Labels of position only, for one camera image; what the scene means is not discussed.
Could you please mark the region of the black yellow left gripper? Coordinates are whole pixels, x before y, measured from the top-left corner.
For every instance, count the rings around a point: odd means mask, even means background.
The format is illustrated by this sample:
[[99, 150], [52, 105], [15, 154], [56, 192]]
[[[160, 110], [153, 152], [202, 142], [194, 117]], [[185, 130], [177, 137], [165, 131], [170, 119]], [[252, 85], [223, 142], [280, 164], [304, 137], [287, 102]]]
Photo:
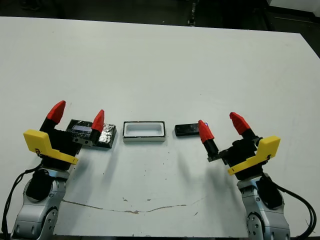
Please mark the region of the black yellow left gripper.
[[[61, 100], [47, 114], [39, 130], [28, 129], [23, 133], [28, 149], [41, 158], [44, 168], [69, 170], [71, 165], [78, 163], [76, 155], [82, 148], [82, 143], [74, 141], [70, 132], [54, 129], [60, 123], [66, 101]], [[91, 125], [90, 141], [95, 145], [104, 128], [104, 110], [101, 109]]]

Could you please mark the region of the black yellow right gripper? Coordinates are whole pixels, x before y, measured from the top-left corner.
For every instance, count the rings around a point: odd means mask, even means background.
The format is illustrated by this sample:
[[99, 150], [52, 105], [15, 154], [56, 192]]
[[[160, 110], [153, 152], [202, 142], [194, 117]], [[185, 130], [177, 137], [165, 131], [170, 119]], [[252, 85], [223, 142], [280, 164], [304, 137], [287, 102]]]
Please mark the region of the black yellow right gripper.
[[238, 180], [247, 180], [261, 175], [263, 165], [276, 156], [281, 139], [277, 136], [260, 138], [247, 121], [236, 112], [231, 112], [229, 117], [243, 139], [234, 141], [231, 147], [220, 152], [209, 126], [202, 120], [198, 121], [198, 132], [208, 153], [208, 161], [221, 159], [225, 165], [229, 166], [228, 174], [235, 175]]

